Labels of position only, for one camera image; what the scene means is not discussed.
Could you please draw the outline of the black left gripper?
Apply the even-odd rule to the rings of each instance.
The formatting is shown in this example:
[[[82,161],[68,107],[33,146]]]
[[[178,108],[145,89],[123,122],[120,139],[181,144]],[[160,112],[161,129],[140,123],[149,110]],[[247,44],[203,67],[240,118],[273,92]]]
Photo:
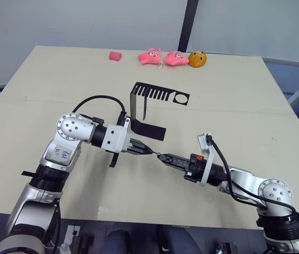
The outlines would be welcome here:
[[[130,136],[114,137],[111,140],[107,140],[104,143],[104,149],[113,153],[127,152],[133,155],[150,155],[154,153],[143,142],[131,140]]]

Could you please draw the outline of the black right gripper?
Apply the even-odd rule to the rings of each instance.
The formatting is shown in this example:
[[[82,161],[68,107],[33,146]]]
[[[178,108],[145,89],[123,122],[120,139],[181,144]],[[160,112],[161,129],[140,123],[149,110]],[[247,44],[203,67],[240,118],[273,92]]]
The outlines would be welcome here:
[[[171,153],[160,153],[157,158],[166,166],[184,171],[184,179],[191,182],[200,182],[205,170],[203,156],[191,154],[190,159],[183,158]]]

